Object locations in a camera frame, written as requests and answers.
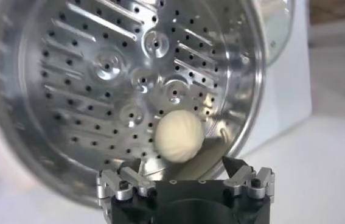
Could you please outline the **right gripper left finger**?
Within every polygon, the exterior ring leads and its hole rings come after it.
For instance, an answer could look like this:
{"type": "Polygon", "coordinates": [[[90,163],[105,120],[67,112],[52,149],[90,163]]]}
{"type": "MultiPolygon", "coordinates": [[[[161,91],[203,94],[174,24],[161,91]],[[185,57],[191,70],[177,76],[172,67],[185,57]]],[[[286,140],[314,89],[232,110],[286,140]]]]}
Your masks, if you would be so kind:
{"type": "Polygon", "coordinates": [[[134,195],[143,198],[157,196],[156,183],[138,173],[141,161],[135,159],[120,164],[110,163],[96,176],[97,199],[131,200],[134,195]]]}

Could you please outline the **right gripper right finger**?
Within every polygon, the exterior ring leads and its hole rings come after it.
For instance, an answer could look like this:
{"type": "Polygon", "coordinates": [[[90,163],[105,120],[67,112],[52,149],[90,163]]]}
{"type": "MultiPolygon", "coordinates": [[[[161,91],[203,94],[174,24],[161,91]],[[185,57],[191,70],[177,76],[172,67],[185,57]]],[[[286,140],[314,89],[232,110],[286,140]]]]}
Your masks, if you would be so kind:
{"type": "Polygon", "coordinates": [[[275,173],[271,168],[262,167],[256,172],[244,160],[227,156],[222,157],[222,163],[229,177],[223,184],[232,191],[233,196],[244,192],[255,200],[265,197],[274,199],[275,173]]]}

